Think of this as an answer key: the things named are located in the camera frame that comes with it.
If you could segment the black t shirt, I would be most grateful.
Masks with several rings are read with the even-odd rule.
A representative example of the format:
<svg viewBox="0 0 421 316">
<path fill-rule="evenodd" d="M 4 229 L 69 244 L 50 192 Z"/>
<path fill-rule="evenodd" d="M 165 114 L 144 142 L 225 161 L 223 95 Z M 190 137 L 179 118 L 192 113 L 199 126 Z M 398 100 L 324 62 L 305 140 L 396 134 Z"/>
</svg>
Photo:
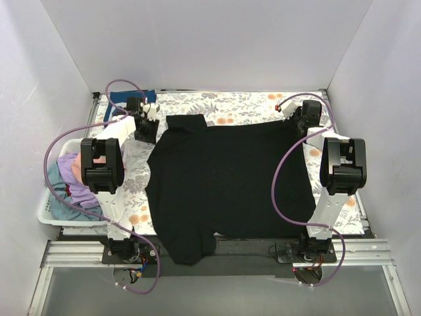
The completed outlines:
<svg viewBox="0 0 421 316">
<path fill-rule="evenodd" d="M 287 121 L 208 126 L 170 115 L 148 158 L 153 228 L 173 262 L 193 265 L 229 238 L 294 238 L 316 202 Z"/>
</svg>

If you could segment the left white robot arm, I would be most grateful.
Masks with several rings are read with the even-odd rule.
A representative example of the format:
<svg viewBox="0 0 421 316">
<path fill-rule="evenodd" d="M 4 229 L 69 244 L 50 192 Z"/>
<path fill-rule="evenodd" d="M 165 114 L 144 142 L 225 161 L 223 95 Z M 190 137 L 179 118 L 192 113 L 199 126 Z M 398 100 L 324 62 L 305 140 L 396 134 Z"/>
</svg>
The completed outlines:
<svg viewBox="0 0 421 316">
<path fill-rule="evenodd" d="M 122 185 L 124 164 L 121 147 L 136 130 L 133 117 L 119 117 L 95 138 L 80 142 L 82 182 L 94 194 L 102 209 L 100 217 L 107 222 L 108 248 L 125 263 L 135 263 L 146 253 L 142 244 L 150 246 L 149 254 L 159 261 L 159 249 L 136 233 L 124 210 Z"/>
</svg>

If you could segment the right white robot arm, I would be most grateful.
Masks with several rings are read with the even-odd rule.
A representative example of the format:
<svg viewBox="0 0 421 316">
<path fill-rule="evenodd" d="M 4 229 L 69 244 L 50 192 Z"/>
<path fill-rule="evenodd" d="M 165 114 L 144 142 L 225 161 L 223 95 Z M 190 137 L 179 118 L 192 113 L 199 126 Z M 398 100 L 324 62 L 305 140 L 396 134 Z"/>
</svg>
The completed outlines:
<svg viewBox="0 0 421 316">
<path fill-rule="evenodd" d="M 366 142 L 348 138 L 320 125 L 322 105 L 306 100 L 292 119 L 305 143 L 322 152 L 320 184 L 322 191 L 310 222 L 312 226 L 299 237 L 297 253 L 304 261 L 320 259 L 330 253 L 333 228 L 349 198 L 363 188 L 367 180 Z"/>
</svg>

